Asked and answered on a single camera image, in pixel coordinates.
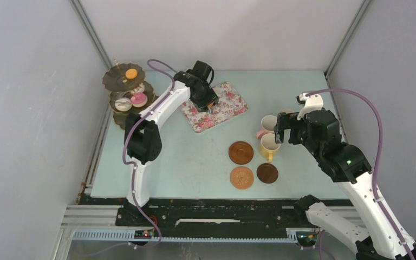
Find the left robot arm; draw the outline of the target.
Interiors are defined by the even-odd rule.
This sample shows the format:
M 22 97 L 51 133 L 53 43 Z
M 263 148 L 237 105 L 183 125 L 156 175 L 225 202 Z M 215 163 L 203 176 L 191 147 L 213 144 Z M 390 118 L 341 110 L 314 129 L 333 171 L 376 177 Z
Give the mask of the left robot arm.
M 193 68 L 175 72 L 162 96 L 139 114 L 126 118 L 122 162 L 131 167 L 131 184 L 127 200 L 133 207 L 128 217 L 135 225 L 144 225 L 150 212 L 143 207 L 148 199 L 142 198 L 141 184 L 146 170 L 162 150 L 160 128 L 184 102 L 191 101 L 200 113 L 210 113 L 218 104 L 218 96 L 211 87 L 215 72 L 205 62 L 196 61 Z

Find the white chocolate-drizzled donut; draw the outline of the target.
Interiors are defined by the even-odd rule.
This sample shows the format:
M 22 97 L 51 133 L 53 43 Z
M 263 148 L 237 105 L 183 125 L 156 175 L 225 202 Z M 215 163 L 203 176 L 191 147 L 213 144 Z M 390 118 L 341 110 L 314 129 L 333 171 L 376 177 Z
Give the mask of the white chocolate-drizzled donut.
M 133 107 L 133 104 L 130 98 L 121 97 L 114 102 L 114 107 L 119 112 L 126 112 Z
M 135 95 L 137 93 L 143 93 L 145 91 L 144 83 L 139 84 L 136 88 L 130 91 L 131 95 Z

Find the orange round biscuit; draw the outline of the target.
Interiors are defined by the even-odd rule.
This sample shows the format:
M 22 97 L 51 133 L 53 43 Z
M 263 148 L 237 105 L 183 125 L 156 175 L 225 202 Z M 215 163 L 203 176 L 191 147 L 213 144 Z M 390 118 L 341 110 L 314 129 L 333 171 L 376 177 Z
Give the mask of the orange round biscuit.
M 134 68 L 128 69 L 125 72 L 125 77 L 129 80 L 135 79 L 138 76 L 138 71 Z

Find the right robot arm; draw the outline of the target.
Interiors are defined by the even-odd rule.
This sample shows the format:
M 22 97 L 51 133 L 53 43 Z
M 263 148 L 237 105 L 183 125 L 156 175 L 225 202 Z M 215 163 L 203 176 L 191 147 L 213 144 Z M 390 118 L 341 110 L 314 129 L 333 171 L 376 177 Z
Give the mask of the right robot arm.
M 276 143 L 285 131 L 289 143 L 303 145 L 319 168 L 348 196 L 364 226 L 360 227 L 330 210 L 312 195 L 294 204 L 293 218 L 299 226 L 309 224 L 329 232 L 355 254 L 356 259 L 416 259 L 416 240 L 401 227 L 373 185 L 372 168 L 363 152 L 341 140 L 339 121 L 329 110 L 315 110 L 303 117 L 279 113 L 274 127 Z

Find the pink frosted donut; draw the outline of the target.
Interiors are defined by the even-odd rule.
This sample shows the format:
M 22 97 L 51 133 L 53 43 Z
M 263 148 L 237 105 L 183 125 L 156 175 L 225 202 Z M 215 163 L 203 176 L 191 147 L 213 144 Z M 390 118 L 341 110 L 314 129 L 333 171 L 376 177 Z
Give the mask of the pink frosted donut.
M 143 107 L 146 105 L 148 97 L 144 93 L 136 93 L 131 97 L 131 103 L 133 107 Z

